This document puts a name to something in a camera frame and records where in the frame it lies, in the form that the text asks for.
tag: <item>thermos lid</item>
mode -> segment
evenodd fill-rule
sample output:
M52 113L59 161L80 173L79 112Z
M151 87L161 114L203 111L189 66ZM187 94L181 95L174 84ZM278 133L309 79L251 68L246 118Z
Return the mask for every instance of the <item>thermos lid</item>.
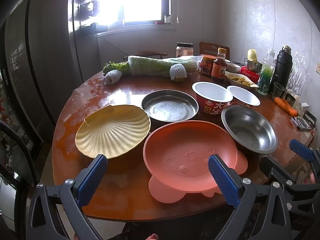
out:
M291 48L288 45L283 45L282 50L291 55Z

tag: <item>carrot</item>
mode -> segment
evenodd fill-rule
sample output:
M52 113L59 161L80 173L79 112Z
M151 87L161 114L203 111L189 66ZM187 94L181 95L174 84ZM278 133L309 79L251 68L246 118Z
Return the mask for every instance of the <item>carrot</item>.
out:
M284 100L281 98L276 97L275 98L275 103L284 111L286 111L289 115L297 117L298 116L298 111L293 109L289 104L290 108L287 106L287 104L284 102Z
M281 100L281 98L276 97L275 98L275 103L284 111L286 111L287 113L289 113L289 109L286 106L286 104Z
M288 108L288 113L291 115L291 116L294 116L294 117L298 117L298 111L297 110L295 110L294 108L292 108L292 106L290 106L289 105L289 103L286 101L286 100L284 100L283 98L282 98L282 101L285 103L285 105L287 106L287 108Z

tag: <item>yellow shell-shaped plate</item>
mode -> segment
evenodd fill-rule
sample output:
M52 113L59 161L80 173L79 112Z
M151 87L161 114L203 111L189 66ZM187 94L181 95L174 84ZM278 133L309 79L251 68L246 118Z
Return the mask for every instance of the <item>yellow shell-shaped plate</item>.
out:
M150 118L140 107L106 106L84 119L76 133L76 147L90 158L98 154L115 158L142 142L150 127Z

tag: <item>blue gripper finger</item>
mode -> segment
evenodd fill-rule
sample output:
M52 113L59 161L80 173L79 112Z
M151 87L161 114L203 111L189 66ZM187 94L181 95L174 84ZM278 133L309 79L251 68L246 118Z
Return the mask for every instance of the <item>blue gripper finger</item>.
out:
M239 188L236 186L220 162L225 164L223 160L218 160L216 155L211 155L208 161L209 171L216 181L227 203L237 208L240 203Z
M290 150L294 151L307 162L313 162L315 159L313 152L296 139L290 141L289 147Z
M73 188L74 196L79 207L89 204L94 192L96 191L103 175L106 173L108 160L104 155L97 155L91 164L83 169L76 177Z

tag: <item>wooden chair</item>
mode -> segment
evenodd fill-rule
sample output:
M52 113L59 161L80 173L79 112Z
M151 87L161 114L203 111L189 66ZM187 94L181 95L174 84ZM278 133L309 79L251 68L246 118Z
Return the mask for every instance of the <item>wooden chair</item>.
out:
M218 53L218 48L224 48L227 50L226 52L226 59L230 60L230 49L229 47L225 47L219 44L215 43L207 43L207 42L199 42L199 49L200 49L200 54L207 54L207 55L212 55L216 56Z
M162 56L167 56L168 53L162 53L162 52L156 52L151 50L144 50L144 51L138 51L137 53L128 55L123 57L123 60L127 61L129 56L139 56L139 57L151 57L151 56L160 56L160 59L162 59Z

